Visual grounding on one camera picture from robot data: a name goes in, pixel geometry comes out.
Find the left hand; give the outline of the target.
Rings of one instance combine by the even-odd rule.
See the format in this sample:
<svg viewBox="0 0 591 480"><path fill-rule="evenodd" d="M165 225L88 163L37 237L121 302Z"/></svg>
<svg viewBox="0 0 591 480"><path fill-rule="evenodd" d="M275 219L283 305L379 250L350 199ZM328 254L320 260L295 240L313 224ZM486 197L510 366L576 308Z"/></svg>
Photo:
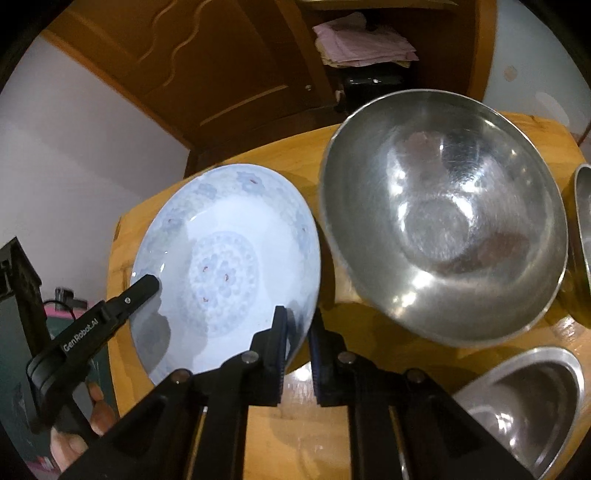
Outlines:
<svg viewBox="0 0 591 480"><path fill-rule="evenodd" d="M116 415L105 401L98 384L88 382L87 390L93 405L90 426L98 436L103 436L115 425ZM61 472L72 465L87 449L88 445L79 435L61 433L55 428L51 429L50 451Z"/></svg>

